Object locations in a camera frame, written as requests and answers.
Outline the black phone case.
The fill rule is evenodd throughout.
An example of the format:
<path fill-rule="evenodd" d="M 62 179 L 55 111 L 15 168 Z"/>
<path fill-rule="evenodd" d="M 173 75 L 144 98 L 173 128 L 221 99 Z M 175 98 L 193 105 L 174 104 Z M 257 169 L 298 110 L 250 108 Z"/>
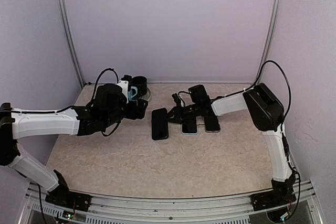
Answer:
<path fill-rule="evenodd" d="M 167 109 L 161 108 L 152 111 L 151 115 L 152 140 L 165 140 L 169 136 Z"/>

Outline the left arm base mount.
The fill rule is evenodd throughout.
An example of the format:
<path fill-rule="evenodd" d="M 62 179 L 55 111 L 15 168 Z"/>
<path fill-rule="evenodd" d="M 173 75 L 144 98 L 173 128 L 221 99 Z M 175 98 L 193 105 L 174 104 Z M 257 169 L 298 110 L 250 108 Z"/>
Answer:
<path fill-rule="evenodd" d="M 48 191 L 45 201 L 57 206 L 88 212 L 92 197 L 88 194 L 69 190 L 62 174 L 54 169 L 58 178 L 58 186 Z"/>

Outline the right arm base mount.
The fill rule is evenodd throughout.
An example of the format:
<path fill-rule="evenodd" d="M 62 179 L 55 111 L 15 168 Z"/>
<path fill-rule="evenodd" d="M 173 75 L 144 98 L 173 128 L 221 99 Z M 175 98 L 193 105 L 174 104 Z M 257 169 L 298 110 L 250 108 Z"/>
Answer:
<path fill-rule="evenodd" d="M 254 211 L 278 207 L 297 200 L 293 185 L 295 179 L 288 178 L 284 182 L 271 180 L 272 190 L 252 194 L 251 204 Z"/>

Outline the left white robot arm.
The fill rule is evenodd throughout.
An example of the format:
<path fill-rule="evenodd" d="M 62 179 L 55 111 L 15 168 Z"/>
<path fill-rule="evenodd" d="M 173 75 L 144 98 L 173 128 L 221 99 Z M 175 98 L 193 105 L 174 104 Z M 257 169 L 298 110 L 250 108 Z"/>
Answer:
<path fill-rule="evenodd" d="M 104 84 L 95 88 L 87 105 L 60 110 L 23 110 L 12 108 L 10 103 L 1 104 L 1 165 L 52 192 L 60 204 L 69 205 L 74 195 L 62 174 L 47 169 L 18 140 L 41 135 L 87 136 L 97 132 L 108 136 L 108 127 L 118 127 L 123 119 L 141 120 L 145 116 L 148 101 L 129 98 L 128 89 L 127 81 Z"/>

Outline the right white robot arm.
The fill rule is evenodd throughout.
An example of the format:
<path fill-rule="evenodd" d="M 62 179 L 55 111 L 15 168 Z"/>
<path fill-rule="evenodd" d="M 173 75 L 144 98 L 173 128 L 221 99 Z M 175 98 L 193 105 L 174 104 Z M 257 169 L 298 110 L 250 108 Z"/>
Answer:
<path fill-rule="evenodd" d="M 293 194 L 296 180 L 289 161 L 289 145 L 285 134 L 284 106 L 264 84 L 260 83 L 237 91 L 233 94 L 211 99 L 201 84 L 188 89 L 192 104 L 182 105 L 178 94 L 172 97 L 176 103 L 169 112 L 163 115 L 163 124 L 187 124 L 197 117 L 203 117 L 205 128 L 209 132 L 219 131 L 218 117 L 225 114 L 247 110 L 257 130 L 264 136 L 272 163 L 272 190 L 269 201 L 273 205 L 281 204 Z"/>

